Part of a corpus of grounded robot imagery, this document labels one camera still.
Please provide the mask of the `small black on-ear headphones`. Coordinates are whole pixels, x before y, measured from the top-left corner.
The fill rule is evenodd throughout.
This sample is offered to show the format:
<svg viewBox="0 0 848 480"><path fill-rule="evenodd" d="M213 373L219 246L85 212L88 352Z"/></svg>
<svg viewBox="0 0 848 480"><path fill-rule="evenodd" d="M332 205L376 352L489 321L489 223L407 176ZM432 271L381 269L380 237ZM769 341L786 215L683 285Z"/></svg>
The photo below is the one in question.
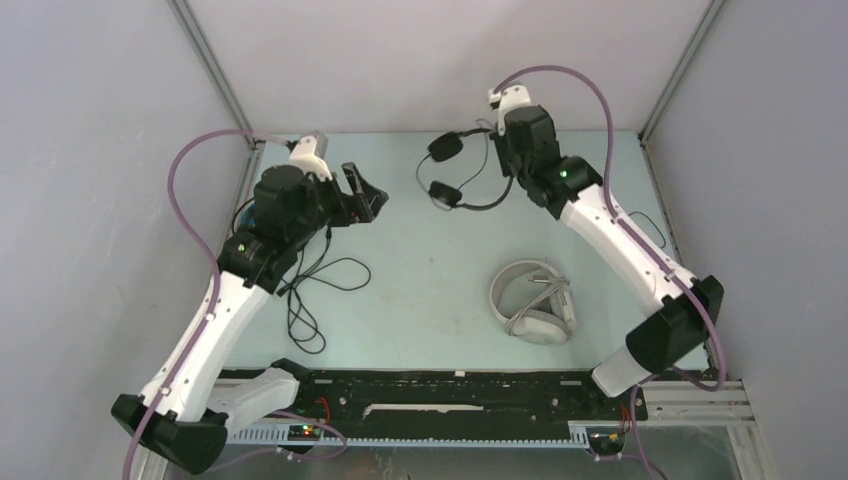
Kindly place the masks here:
<svg viewBox="0 0 848 480"><path fill-rule="evenodd" d="M511 193L514 178L507 176L502 193L485 203L470 202L465 188L476 180L489 164L496 127L479 119L474 128L449 131L439 135L427 146L425 156L414 170L415 181L430 202L442 211L465 210L485 212L500 206ZM482 159L476 167L462 166L455 158L463 158L463 148L470 137L482 139Z"/></svg>

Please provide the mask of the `white gaming headset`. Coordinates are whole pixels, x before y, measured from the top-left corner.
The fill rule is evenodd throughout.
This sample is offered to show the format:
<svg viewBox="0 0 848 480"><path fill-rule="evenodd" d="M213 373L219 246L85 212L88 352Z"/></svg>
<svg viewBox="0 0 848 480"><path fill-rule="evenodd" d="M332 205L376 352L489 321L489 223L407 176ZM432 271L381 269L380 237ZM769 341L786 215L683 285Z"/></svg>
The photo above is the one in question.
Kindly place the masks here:
<svg viewBox="0 0 848 480"><path fill-rule="evenodd" d="M513 314L500 302L508 286L525 279L545 289ZM488 304L505 334L541 346L564 345L577 329L570 282L555 267L539 260L519 260L504 266L492 280Z"/></svg>

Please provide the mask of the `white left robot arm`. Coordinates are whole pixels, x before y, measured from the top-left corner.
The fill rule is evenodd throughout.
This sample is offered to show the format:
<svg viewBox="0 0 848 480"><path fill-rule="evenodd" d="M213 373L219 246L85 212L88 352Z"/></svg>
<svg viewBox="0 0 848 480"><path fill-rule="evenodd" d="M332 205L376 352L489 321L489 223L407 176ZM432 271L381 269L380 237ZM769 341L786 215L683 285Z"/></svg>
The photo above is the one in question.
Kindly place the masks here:
<svg viewBox="0 0 848 480"><path fill-rule="evenodd" d="M370 223L388 202L356 165L345 163L351 188L336 175L301 167L265 170L254 187L249 220L217 257L209 287L171 355L142 389L121 394L112 417L144 448L190 474L208 470L235 430L232 410L212 407L214 384L248 322L277 292L299 252L324 228Z"/></svg>

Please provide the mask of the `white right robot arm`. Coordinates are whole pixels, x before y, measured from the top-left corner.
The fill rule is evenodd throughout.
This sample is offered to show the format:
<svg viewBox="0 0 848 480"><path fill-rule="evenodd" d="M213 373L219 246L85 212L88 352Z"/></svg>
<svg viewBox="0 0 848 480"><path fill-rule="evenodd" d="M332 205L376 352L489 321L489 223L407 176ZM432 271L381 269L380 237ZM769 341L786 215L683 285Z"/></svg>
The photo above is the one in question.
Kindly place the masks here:
<svg viewBox="0 0 848 480"><path fill-rule="evenodd" d="M661 374L715 328L724 288L713 276L697 278L654 245L583 158L560 151L552 117L540 105L500 115L492 136L505 175L530 200L579 234L630 289L646 318L624 344L593 368L581 392L585 411L606 418L622 393Z"/></svg>

